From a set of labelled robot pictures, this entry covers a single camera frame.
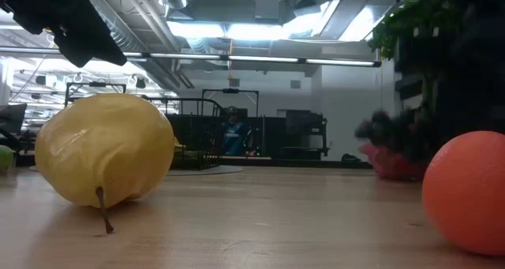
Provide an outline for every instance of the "green leaves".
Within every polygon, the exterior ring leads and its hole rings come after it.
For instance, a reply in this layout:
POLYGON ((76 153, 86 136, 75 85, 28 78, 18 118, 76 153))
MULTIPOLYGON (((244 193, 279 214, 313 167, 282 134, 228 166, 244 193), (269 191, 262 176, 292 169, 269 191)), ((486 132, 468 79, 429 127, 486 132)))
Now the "green leaves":
POLYGON ((461 26, 463 12, 448 0, 406 0, 373 29, 368 41, 372 51, 380 49, 380 55, 388 60, 395 56, 400 36, 433 37, 433 31, 453 32, 461 26))

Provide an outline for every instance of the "orange ball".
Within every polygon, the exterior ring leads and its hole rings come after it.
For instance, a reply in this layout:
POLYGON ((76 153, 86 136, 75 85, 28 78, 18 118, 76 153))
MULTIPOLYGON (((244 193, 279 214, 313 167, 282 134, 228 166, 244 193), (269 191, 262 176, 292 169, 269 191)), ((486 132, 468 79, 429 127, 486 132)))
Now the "orange ball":
POLYGON ((447 142, 426 170, 422 201, 449 241, 505 256, 505 136, 477 131, 447 142))

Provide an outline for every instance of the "yellow pear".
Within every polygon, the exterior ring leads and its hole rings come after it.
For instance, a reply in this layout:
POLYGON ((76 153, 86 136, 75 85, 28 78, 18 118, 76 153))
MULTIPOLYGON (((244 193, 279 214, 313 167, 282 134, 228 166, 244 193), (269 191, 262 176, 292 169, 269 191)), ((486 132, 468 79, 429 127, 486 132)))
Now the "yellow pear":
POLYGON ((77 100, 39 131, 36 165, 53 188, 79 205, 106 208, 137 199, 163 180, 174 157, 174 132, 159 110, 134 95, 77 100))

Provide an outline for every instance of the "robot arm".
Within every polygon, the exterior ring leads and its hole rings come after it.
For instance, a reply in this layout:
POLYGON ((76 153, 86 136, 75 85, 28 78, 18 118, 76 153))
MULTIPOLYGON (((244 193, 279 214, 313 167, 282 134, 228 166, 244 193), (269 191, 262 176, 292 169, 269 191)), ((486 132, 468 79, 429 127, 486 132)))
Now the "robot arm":
POLYGON ((0 8, 32 34, 54 33, 60 52, 77 67, 92 58, 124 65, 126 57, 89 0, 0 0, 0 8))

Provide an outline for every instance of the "table surface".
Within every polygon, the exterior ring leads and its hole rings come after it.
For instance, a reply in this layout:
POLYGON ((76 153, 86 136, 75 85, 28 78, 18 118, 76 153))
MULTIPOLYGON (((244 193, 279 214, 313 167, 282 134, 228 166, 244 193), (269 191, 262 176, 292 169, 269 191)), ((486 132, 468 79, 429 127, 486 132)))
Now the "table surface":
POLYGON ((426 220, 421 186, 369 170, 247 168, 167 177, 110 210, 63 200, 37 174, 0 188, 0 268, 505 268, 426 220))

